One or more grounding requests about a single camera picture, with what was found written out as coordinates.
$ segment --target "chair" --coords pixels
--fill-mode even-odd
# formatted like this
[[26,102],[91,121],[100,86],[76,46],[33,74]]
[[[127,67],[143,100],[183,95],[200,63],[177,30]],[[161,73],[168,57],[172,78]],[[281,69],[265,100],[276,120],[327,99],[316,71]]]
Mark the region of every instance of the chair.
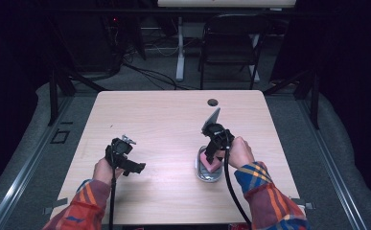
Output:
[[[250,76],[250,87],[253,88],[257,72],[263,38],[270,29],[269,20],[259,14],[219,14],[208,19],[203,28],[198,71],[200,71],[200,89],[203,83],[219,80],[204,79],[204,65],[254,65]],[[258,36],[253,45],[252,36]]]

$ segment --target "plaid shirt sleeve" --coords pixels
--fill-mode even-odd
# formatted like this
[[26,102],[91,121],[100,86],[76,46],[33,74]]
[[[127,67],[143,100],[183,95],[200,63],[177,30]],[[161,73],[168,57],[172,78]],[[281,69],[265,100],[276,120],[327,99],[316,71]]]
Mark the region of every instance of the plaid shirt sleeve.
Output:
[[71,204],[50,219],[43,229],[101,229],[110,187],[99,180],[85,180]]
[[235,175],[250,204],[253,229],[310,229],[299,207],[272,183],[263,162],[245,165]]

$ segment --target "pink sponge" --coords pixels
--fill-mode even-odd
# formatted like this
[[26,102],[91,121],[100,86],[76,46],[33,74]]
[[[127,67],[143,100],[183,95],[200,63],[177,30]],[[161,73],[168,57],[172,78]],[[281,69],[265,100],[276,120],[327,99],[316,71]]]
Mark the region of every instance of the pink sponge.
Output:
[[221,166],[221,161],[218,159],[218,157],[214,157],[212,164],[209,164],[209,162],[206,160],[205,151],[200,154],[200,162],[202,162],[203,166],[205,166],[209,173],[216,171]]

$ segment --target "hand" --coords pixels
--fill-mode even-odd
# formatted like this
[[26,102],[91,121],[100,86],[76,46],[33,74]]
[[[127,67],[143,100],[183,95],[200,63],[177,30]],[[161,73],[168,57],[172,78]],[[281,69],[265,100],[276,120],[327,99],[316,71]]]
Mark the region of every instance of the hand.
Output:
[[[224,150],[217,151],[216,156],[224,157]],[[229,165],[239,169],[253,161],[254,156],[251,147],[242,137],[236,137],[233,140],[232,148],[230,149]]]
[[[115,172],[116,178],[118,178],[119,175],[122,174],[124,171],[125,170],[123,169],[116,169],[116,172]],[[108,186],[111,186],[112,175],[113,175],[113,169],[107,163],[106,159],[102,158],[95,165],[95,170],[93,172],[92,179],[100,180],[103,183],[107,184]]]

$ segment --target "black cable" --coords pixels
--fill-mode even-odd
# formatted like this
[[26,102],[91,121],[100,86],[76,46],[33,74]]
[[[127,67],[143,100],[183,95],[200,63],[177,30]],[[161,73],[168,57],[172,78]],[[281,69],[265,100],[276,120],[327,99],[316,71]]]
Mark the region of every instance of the black cable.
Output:
[[193,87],[193,86],[184,85],[184,84],[177,84],[176,87],[177,88],[180,88],[180,89],[185,89],[185,90],[190,90],[190,89],[197,89],[197,90],[199,90],[198,87]]
[[111,178],[111,195],[110,195],[110,212],[109,212],[109,230],[113,230],[113,216],[114,216],[114,197],[116,195],[116,169],[113,168],[113,176]]
[[[155,80],[157,80],[157,81],[162,81],[162,82],[164,82],[164,83],[167,83],[167,84],[169,84],[169,85],[172,85],[173,87],[174,87],[174,90],[176,90],[176,88],[177,88],[177,85],[176,85],[176,83],[174,82],[174,80],[172,80],[170,77],[168,77],[168,76],[166,76],[166,75],[164,75],[164,74],[161,74],[161,73],[158,73],[158,72],[155,72],[155,71],[152,71],[152,70],[146,70],[146,69],[141,69],[141,68],[138,68],[138,67],[135,67],[135,66],[132,66],[132,65],[130,65],[130,64],[127,64],[127,63],[123,63],[123,65],[124,66],[126,66],[127,68],[129,68],[129,69],[132,69],[132,70],[134,70],[134,71],[137,71],[137,72],[139,72],[139,73],[141,73],[143,76],[145,76],[146,78],[153,78],[153,79],[155,79]],[[158,78],[157,76],[161,76],[161,77],[164,77],[164,78],[166,78],[167,80],[162,80],[162,79],[160,79],[160,78]]]
[[128,49],[127,52],[126,52],[126,54],[123,55],[123,60],[124,60],[123,63],[133,63],[133,61],[134,61],[134,53],[135,53],[135,50],[134,49],[131,49],[131,50]]
[[223,129],[224,134],[226,135],[226,149],[224,151],[224,175],[226,177],[226,184],[227,184],[227,189],[229,190],[230,194],[232,195],[233,201],[235,202],[237,208],[239,209],[239,212],[242,214],[245,222],[248,225],[248,229],[251,230],[251,221],[248,218],[248,216],[245,214],[242,205],[240,204],[239,200],[236,197],[236,194],[233,190],[232,182],[230,181],[230,176],[229,176],[229,156],[230,156],[230,141],[229,141],[229,136],[227,135],[226,129],[221,126]]
[[143,74],[144,75],[144,77],[146,78],[146,79],[148,79],[153,85],[155,85],[155,87],[157,87],[157,88],[160,88],[160,89],[162,89],[162,90],[164,90],[164,88],[163,87],[161,87],[160,85],[158,85],[157,83],[155,83],[154,81],[152,81],[151,80],[151,77],[150,76],[148,76],[148,75],[145,75],[145,74]]
[[154,38],[153,40],[149,40],[147,42],[144,42],[144,45],[155,45],[157,44],[158,42],[166,42],[168,40],[170,40],[172,37],[171,36],[166,36],[166,35],[160,35],[160,36],[151,36],[154,32],[152,32],[151,34],[147,34],[145,36],[147,37],[150,37],[150,38]]

